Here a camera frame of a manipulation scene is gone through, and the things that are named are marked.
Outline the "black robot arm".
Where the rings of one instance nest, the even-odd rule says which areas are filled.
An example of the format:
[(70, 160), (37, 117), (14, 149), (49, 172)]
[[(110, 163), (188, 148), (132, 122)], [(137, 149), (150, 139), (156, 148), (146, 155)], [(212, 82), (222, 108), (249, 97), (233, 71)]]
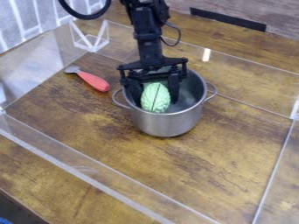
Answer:
[(168, 58), (162, 55), (162, 45), (169, 45), (161, 35), (164, 25), (177, 32), (169, 24), (169, 7), (164, 0), (120, 0), (133, 26), (133, 38), (137, 43), (138, 60), (120, 65), (120, 83), (130, 94), (137, 106), (141, 106), (144, 84), (150, 81), (166, 81), (170, 103), (178, 100), (180, 82), (186, 77), (186, 58)]

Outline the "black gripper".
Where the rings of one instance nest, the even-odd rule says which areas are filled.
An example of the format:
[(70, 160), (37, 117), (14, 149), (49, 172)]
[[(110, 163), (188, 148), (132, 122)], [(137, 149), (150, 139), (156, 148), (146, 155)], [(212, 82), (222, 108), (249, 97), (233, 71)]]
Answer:
[(120, 65), (120, 83), (125, 85), (132, 102), (141, 106), (141, 94), (148, 81), (168, 80), (168, 90), (172, 103), (178, 100), (180, 81), (186, 77), (186, 58), (170, 58), (162, 54), (161, 38), (137, 40), (138, 60)]

